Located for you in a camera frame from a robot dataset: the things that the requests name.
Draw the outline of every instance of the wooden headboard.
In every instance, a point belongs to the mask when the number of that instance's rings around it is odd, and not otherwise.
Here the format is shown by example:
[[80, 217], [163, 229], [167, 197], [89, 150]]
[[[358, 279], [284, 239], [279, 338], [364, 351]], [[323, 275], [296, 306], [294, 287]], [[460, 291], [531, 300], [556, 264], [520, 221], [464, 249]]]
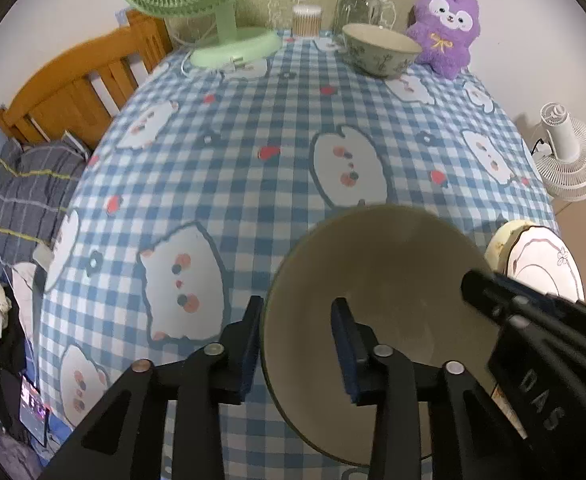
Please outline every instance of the wooden headboard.
[[163, 20], [137, 10], [127, 12], [128, 27], [86, 41], [42, 67], [0, 108], [0, 128], [20, 142], [59, 139], [64, 130], [95, 148], [112, 117], [89, 81], [97, 72], [113, 102], [121, 109], [138, 87], [128, 56], [140, 54], [148, 73], [172, 50]]

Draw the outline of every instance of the white fan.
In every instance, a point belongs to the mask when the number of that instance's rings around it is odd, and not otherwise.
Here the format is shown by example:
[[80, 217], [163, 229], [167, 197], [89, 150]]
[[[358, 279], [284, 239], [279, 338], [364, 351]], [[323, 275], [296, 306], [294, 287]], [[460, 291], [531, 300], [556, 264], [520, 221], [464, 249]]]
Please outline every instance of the white fan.
[[552, 153], [535, 163], [548, 194], [566, 202], [586, 199], [586, 124], [558, 103], [544, 105], [541, 115]]

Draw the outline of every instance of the blue gingham tablecloth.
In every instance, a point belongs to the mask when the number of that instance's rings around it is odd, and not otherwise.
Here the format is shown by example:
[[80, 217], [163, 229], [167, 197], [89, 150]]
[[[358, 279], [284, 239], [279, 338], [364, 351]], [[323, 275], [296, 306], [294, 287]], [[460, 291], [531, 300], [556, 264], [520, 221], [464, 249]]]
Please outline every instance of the blue gingham tablecloth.
[[[134, 360], [181, 360], [241, 319], [295, 241], [344, 207], [423, 207], [481, 250], [511, 219], [557, 231], [518, 131], [469, 72], [448, 81], [413, 65], [385, 82], [329, 38], [288, 35], [236, 70], [187, 62], [183, 75], [183, 56], [115, 118], [56, 243], [38, 365], [45, 402], [71, 426]], [[261, 370], [221, 427], [230, 479], [363, 475], [287, 427]]]

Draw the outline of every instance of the fan base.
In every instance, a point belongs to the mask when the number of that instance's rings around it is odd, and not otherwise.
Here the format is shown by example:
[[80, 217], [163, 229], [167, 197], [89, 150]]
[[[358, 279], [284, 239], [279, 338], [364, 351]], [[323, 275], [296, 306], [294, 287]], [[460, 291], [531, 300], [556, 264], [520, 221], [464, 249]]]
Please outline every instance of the fan base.
[[219, 44], [217, 36], [205, 40], [191, 54], [191, 63], [200, 68], [222, 68], [233, 60], [250, 62], [275, 54], [282, 46], [282, 38], [275, 31], [260, 27], [241, 27], [237, 39]]

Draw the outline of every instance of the cotton swab container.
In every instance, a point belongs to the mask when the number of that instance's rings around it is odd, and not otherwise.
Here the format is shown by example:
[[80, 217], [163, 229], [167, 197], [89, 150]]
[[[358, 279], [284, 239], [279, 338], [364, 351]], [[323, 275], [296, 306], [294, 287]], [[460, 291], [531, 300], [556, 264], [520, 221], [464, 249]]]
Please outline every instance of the cotton swab container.
[[322, 7], [319, 5], [293, 6], [293, 36], [319, 36]]

